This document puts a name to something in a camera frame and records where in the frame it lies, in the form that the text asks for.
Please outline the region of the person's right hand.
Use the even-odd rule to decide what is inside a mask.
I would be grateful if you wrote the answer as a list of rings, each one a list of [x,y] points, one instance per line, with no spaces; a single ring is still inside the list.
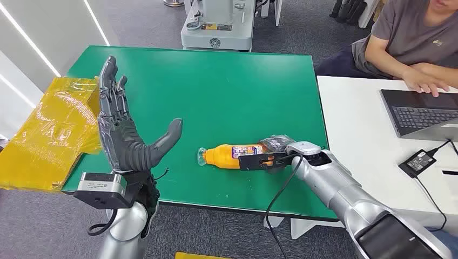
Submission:
[[[405,72],[401,73],[401,79],[410,90],[418,93],[429,93],[433,97],[439,96],[439,89],[446,92],[450,90],[450,87],[439,79],[428,76],[413,68],[408,68]]]

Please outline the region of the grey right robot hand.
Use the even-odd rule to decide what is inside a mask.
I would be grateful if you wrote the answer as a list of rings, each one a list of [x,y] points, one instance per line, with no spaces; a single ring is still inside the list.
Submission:
[[[259,143],[264,145],[269,153],[284,153],[287,145],[295,143],[295,140],[285,134],[280,134],[261,139]]]

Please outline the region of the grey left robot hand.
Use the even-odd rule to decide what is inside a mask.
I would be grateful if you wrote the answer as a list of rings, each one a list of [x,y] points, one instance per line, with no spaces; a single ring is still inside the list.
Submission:
[[[99,75],[99,135],[107,159],[116,172],[149,172],[181,138],[183,120],[173,119],[164,135],[147,145],[140,137],[126,97],[127,76],[116,81],[114,56],[105,61]]]

